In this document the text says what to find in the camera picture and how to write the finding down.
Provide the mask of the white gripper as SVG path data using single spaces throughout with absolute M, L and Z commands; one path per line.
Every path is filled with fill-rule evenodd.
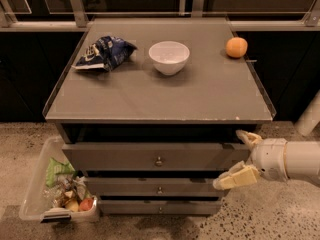
M 237 130 L 236 135 L 249 149 L 254 148 L 251 153 L 254 166 L 244 161 L 238 162 L 213 180 L 215 189 L 228 190 L 255 184 L 260 178 L 259 172 L 263 178 L 271 181 L 284 182 L 288 179 L 284 159 L 285 139 L 262 140 L 260 135 L 244 130 Z

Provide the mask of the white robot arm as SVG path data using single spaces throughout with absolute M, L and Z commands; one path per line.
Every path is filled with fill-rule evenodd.
M 215 189 L 252 185 L 260 178 L 279 182 L 294 179 L 320 185 L 319 141 L 263 139 L 258 134 L 244 130 L 237 130 L 236 134 L 251 151 L 249 159 L 238 162 L 214 179 Z

